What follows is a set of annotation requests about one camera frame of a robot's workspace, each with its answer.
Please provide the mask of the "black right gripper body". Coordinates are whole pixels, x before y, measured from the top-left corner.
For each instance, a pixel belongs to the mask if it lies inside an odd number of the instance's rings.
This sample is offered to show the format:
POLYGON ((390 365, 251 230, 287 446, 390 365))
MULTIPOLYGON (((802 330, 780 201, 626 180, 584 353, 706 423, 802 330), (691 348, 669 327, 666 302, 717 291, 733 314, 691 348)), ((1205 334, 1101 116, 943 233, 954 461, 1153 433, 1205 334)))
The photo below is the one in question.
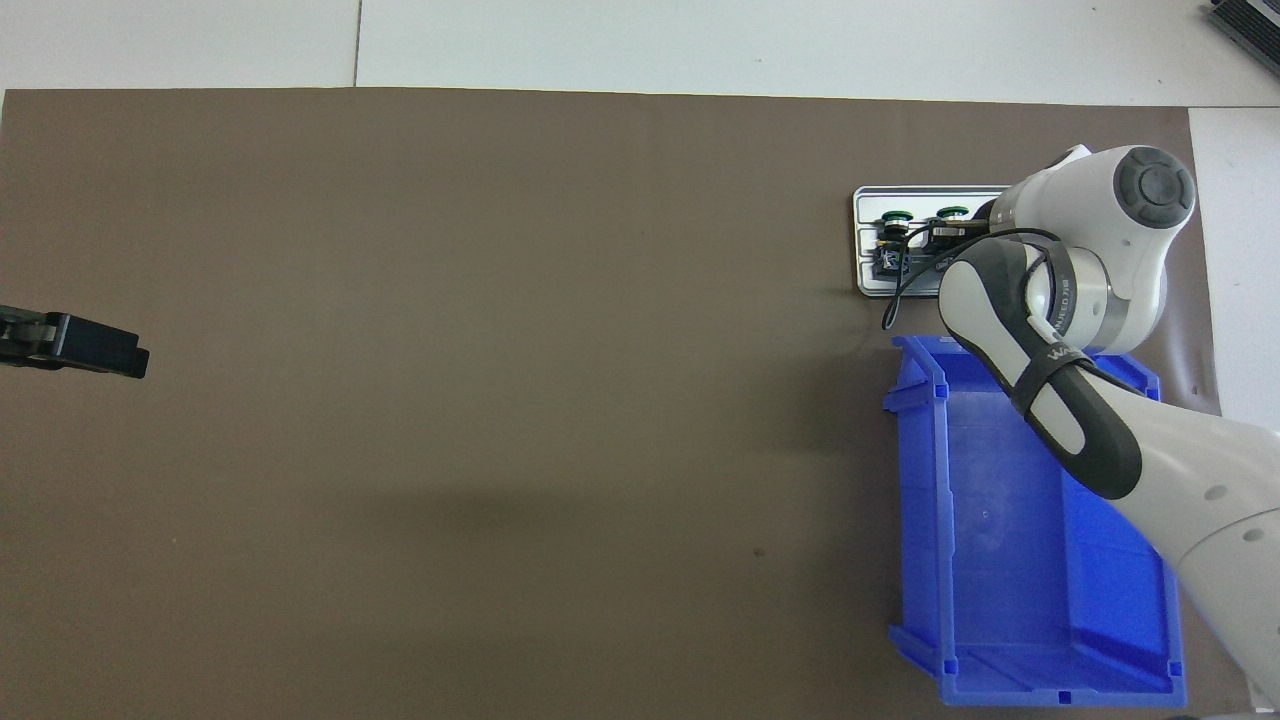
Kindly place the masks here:
POLYGON ((950 263, 989 231, 988 222, 941 222, 931 228, 931 261, 950 263))

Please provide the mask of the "grey metal tray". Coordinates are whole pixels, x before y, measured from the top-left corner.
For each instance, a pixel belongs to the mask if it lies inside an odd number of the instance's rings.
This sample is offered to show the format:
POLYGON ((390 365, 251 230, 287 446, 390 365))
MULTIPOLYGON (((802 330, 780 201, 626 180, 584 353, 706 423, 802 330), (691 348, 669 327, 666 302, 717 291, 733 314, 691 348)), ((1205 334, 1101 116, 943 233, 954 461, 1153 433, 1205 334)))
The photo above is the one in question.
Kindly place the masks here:
MULTIPOLYGON (((1006 184, 867 184, 855 190, 849 200, 851 222, 850 259, 854 286, 869 299, 891 299, 896 282, 882 281, 872 274, 872 256, 876 249, 877 223, 890 210, 909 211, 914 215, 913 232, 937 222, 934 214, 951 205, 970 209, 964 222, 986 222, 984 208, 993 202, 1006 184)), ((910 265, 905 275, 923 266, 929 252, 910 252, 910 265)))

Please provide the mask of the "blue plastic storage bin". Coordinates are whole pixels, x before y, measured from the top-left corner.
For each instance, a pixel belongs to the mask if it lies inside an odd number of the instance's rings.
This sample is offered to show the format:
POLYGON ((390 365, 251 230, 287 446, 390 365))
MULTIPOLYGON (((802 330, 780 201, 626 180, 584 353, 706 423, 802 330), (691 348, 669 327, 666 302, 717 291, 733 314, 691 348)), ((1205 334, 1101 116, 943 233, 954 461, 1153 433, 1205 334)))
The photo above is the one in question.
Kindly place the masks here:
POLYGON ((1180 708, 1178 583, 959 342, 900 336, 897 651, 948 706, 1180 708))

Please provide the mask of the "grey ribbed device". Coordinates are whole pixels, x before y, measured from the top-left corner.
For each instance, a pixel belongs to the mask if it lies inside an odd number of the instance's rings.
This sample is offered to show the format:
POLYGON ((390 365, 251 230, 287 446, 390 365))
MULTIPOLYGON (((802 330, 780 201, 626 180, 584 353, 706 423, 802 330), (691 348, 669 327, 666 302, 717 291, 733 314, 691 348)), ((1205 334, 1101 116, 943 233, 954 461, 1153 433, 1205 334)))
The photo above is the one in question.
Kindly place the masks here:
POLYGON ((1280 72, 1280 0, 1210 0, 1210 24, 1280 72))

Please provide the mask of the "brown table mat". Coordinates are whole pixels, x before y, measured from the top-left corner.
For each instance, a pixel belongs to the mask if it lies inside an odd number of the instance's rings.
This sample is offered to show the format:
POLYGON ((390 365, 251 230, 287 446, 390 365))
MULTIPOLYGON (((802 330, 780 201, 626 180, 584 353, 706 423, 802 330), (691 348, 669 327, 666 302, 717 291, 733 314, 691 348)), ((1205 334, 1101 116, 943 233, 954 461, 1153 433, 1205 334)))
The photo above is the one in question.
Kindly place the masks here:
POLYGON ((407 88, 8 91, 0 720, 1120 720, 906 662, 899 351, 863 184, 1180 108, 407 88))

